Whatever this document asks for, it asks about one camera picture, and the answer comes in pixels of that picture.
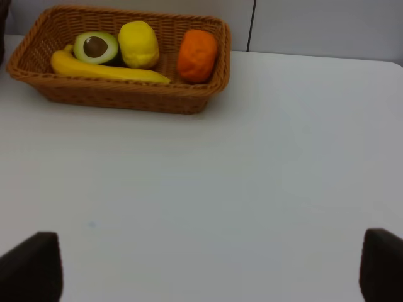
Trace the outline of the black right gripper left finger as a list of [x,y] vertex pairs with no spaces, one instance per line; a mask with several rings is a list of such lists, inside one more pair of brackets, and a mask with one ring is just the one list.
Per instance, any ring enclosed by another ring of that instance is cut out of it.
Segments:
[[38,232],[1,256],[1,301],[60,301],[62,292],[55,232]]

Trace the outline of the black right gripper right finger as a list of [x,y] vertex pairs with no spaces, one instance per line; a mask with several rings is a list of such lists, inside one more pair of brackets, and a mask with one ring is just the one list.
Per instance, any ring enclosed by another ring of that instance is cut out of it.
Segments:
[[402,301],[402,239],[383,228],[365,232],[359,285],[367,302]]

